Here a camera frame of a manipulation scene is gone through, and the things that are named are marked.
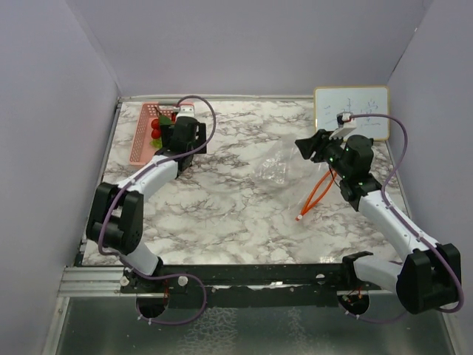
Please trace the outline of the pink plastic basket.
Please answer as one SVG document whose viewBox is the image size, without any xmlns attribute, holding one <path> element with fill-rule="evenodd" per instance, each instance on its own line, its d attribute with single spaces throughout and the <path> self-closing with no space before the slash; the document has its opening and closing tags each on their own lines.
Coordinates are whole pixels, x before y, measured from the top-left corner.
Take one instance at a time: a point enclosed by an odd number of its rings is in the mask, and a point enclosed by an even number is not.
<svg viewBox="0 0 473 355">
<path fill-rule="evenodd" d="M 171 118 L 175 106 L 147 102 L 142 104 L 129 154 L 129 164 L 135 167 L 145 166 L 153 157 L 158 147 L 152 144 L 152 121 L 157 118 L 156 109 Z"/>
</svg>

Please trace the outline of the clear zip top bag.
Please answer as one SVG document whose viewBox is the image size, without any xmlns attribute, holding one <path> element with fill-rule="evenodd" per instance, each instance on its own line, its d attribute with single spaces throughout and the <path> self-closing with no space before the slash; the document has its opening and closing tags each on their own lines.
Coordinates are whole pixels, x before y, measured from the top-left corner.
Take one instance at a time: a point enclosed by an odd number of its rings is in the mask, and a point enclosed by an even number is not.
<svg viewBox="0 0 473 355">
<path fill-rule="evenodd" d="M 303 159 L 295 140 L 295 135 L 285 135 L 277 140 L 257 160 L 251 179 L 299 222 L 337 184 L 337 173 L 326 163 Z"/>
</svg>

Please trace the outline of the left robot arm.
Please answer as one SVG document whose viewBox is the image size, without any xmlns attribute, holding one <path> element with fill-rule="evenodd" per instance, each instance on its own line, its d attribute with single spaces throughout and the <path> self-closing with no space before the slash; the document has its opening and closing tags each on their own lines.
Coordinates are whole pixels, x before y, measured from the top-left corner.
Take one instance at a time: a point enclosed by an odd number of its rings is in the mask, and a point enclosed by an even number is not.
<svg viewBox="0 0 473 355">
<path fill-rule="evenodd" d="M 118 184 L 98 185 L 86 226 L 86 238 L 137 271 L 137 282 L 149 292 L 161 287 L 163 273 L 162 260 L 141 240 L 144 204 L 190 167 L 195 154 L 205 154 L 207 141 L 206 125 L 186 115 L 161 133 L 163 147 L 143 168 Z"/>
</svg>

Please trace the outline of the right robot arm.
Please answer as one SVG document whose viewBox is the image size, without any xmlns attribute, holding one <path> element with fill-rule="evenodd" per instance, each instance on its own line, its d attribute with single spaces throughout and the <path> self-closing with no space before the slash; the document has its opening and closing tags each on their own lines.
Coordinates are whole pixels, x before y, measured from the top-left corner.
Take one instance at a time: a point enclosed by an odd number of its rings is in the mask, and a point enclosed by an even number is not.
<svg viewBox="0 0 473 355">
<path fill-rule="evenodd" d="M 295 145 L 303 159 L 326 163 L 338 174 L 342 197 L 378 228 L 402 261 L 384 262 L 369 252 L 347 256 L 339 272 L 345 288 L 373 283 L 395 294 L 411 314 L 431 309 L 454 313 L 463 306 L 460 252 L 425 234 L 392 202 L 371 172 L 371 138 L 353 135 L 344 141 L 321 129 Z"/>
</svg>

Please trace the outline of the red fake fruit bunch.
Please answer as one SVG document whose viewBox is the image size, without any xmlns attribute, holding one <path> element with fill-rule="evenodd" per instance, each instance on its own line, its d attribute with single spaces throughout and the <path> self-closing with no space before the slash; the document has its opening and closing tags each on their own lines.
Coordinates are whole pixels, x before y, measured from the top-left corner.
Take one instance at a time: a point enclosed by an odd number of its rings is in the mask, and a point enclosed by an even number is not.
<svg viewBox="0 0 473 355">
<path fill-rule="evenodd" d="M 150 127 L 151 127 L 151 138 L 157 140 L 161 138 L 162 131 L 168 129 L 171 125 L 174 124 L 176 119 L 175 112 L 161 112 L 156 111 L 156 118 L 153 118 Z"/>
</svg>

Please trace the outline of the green fake grapes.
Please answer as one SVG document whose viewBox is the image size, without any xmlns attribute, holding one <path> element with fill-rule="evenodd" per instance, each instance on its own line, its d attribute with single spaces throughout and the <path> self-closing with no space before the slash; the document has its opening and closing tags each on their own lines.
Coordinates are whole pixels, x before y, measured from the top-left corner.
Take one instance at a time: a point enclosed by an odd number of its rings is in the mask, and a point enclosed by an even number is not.
<svg viewBox="0 0 473 355">
<path fill-rule="evenodd" d="M 150 141 L 150 145 L 154 147 L 155 149 L 161 149 L 163 147 L 162 140 L 160 138 L 152 139 Z"/>
</svg>

